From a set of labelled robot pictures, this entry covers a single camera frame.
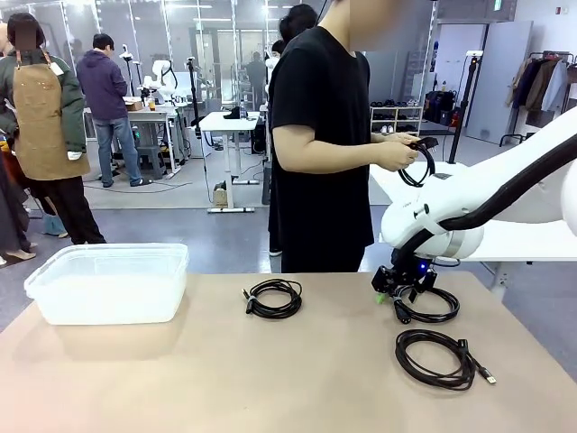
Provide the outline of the person's right hand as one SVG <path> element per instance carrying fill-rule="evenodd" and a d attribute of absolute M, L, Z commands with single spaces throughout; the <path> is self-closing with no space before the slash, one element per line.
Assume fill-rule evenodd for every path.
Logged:
<path fill-rule="evenodd" d="M 418 152 L 404 143 L 386 142 L 379 150 L 377 164 L 389 171 L 404 170 L 418 157 Z"/>

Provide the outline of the person's left hand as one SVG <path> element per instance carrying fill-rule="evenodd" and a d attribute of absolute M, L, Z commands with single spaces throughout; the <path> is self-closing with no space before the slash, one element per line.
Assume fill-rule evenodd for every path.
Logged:
<path fill-rule="evenodd" d="M 393 134 L 371 134 L 371 142 L 372 143 L 385 143 L 385 142 L 394 142 L 394 143 L 402 143 L 405 145 L 410 145 L 411 143 L 418 142 L 419 138 L 406 133 L 393 133 Z"/>

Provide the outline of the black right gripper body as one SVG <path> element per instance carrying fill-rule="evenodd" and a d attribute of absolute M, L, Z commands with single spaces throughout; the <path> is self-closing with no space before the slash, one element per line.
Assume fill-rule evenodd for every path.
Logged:
<path fill-rule="evenodd" d="M 380 266 L 371 280 L 371 286 L 379 293 L 398 293 L 406 287 L 423 293 L 434 287 L 436 278 L 431 259 L 394 250 L 391 267 Z"/>

